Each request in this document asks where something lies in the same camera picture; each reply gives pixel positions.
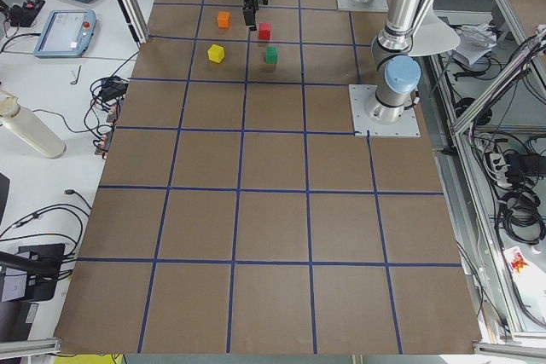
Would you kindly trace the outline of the red wooden block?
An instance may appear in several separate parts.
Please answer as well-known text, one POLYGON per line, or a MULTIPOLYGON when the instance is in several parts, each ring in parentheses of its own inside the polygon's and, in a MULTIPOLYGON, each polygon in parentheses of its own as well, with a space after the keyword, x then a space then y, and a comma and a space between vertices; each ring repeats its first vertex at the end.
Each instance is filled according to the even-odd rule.
POLYGON ((259 24, 258 39, 263 41, 270 41, 271 39, 271 24, 270 23, 259 24))

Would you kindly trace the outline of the orange wooden block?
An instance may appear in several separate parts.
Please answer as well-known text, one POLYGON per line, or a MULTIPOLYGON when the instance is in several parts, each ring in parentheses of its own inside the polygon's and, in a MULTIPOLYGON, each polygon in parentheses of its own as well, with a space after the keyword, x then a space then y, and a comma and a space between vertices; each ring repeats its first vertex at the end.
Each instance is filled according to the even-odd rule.
POLYGON ((229 29, 231 26, 231 13, 228 11, 219 11, 217 15, 218 28, 229 29))

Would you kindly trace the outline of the green wooden block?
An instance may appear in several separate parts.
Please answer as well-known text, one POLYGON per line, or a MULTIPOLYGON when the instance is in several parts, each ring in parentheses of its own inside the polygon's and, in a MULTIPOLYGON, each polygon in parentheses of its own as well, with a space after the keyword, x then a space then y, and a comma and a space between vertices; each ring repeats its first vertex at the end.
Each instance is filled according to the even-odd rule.
POLYGON ((267 46, 265 48, 264 62, 266 64, 276 64, 278 62, 278 48, 276 46, 267 46))

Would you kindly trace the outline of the yellow wooden block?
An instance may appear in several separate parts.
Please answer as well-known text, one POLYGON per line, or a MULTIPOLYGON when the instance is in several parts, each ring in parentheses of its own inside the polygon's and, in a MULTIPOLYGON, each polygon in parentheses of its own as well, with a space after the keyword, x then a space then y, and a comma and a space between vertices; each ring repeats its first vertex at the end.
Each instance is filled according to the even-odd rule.
POLYGON ((214 43, 207 50, 207 56, 210 61, 220 64, 225 58, 225 48, 214 43))

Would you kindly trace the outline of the allen key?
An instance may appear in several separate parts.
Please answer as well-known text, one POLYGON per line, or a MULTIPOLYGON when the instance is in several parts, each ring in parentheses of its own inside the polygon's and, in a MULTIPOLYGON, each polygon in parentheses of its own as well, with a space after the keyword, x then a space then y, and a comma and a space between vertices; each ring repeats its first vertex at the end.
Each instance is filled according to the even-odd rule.
POLYGON ((73 80, 70 82, 70 85, 76 85, 78 83, 81 69, 82 69, 82 66, 79 65, 76 71, 72 71, 73 80))

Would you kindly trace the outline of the blue teach pendant lower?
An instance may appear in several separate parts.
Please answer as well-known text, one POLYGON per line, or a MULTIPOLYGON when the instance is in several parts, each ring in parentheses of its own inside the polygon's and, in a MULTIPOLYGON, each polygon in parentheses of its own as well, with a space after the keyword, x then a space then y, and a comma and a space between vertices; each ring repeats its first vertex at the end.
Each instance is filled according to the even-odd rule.
POLYGON ((54 10, 42 30, 33 55, 37 58, 77 58, 88 49, 96 28, 91 9, 54 10))

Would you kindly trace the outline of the brown paper mat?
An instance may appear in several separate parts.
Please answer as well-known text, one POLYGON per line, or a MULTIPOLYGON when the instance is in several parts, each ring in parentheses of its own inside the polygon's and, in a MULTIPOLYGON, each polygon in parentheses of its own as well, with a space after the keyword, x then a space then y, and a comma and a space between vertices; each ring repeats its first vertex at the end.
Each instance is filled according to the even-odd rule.
POLYGON ((155 0, 55 329, 65 354, 472 350, 427 134, 353 133, 349 85, 378 82, 385 19, 270 0, 266 64, 240 0, 155 0))

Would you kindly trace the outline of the white power strip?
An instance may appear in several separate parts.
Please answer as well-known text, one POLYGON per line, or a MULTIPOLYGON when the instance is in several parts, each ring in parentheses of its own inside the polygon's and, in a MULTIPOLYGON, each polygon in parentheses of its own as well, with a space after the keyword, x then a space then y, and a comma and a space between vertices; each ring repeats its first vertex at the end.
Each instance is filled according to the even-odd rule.
POLYGON ((485 155, 485 167, 488 175, 498 187, 504 189, 512 187, 507 177, 508 165, 501 153, 487 153, 485 155))

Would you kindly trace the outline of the black monitor stand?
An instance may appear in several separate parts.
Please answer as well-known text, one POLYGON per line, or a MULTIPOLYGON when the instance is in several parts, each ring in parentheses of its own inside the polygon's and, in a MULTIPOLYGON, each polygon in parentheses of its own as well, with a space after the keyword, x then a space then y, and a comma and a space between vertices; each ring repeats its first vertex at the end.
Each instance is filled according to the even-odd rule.
POLYGON ((20 246, 1 252, 1 301, 45 302, 55 295, 65 260, 63 244, 20 246))

